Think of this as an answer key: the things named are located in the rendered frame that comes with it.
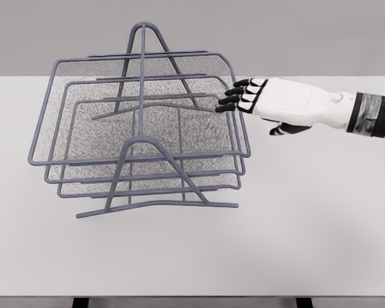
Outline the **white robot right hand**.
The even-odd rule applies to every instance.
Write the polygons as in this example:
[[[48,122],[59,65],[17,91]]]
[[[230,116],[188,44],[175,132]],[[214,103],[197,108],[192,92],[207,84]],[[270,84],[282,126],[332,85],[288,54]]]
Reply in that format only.
[[[235,82],[215,111],[241,111],[278,123],[270,135],[296,134],[323,119],[335,97],[318,87],[280,78],[249,78]]]

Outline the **large grey mesh tray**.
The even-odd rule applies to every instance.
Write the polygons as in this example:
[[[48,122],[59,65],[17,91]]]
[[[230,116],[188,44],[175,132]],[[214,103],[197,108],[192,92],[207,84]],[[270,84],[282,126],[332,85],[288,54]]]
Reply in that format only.
[[[210,51],[188,51],[178,53],[180,70],[185,74],[215,74],[227,75],[235,79],[230,62],[220,53]],[[41,107],[37,128],[33,137],[28,160],[34,166],[50,166],[48,159],[50,145],[55,135],[51,125],[56,97],[65,85],[81,78],[115,78],[119,77],[124,63],[128,63],[129,77],[137,77],[141,71],[147,75],[170,74],[172,66],[165,58],[149,58],[141,62],[139,54],[117,56],[91,56],[88,58],[73,58],[58,60],[53,66],[47,86],[44,102]]]

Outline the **small grey mesh tray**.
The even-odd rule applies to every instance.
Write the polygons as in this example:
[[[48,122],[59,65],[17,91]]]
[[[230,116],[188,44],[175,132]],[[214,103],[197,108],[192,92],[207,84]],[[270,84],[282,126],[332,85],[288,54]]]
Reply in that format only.
[[[214,99],[200,98],[200,105],[213,107]],[[113,111],[115,105],[107,99],[81,100],[73,108],[69,126],[62,127],[59,139],[64,145],[57,157],[68,160],[68,164],[52,167],[48,177],[58,184],[59,195],[65,198],[90,197],[94,193],[105,193],[109,190],[108,183],[85,183],[85,178],[104,177],[111,175],[113,165],[83,166],[81,161],[88,158],[115,157],[120,150],[120,143],[132,136],[131,112],[95,120],[94,116]],[[224,174],[210,180],[205,185],[220,185],[220,189],[238,189],[241,176]]]

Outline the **medium grey mesh tray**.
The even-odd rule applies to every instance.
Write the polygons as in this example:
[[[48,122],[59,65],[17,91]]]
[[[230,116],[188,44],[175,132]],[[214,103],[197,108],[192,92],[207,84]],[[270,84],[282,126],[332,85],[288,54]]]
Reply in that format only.
[[[81,78],[56,97],[50,182],[106,185],[128,146],[121,185],[235,185],[249,155],[241,114],[214,111],[232,78],[215,74]]]

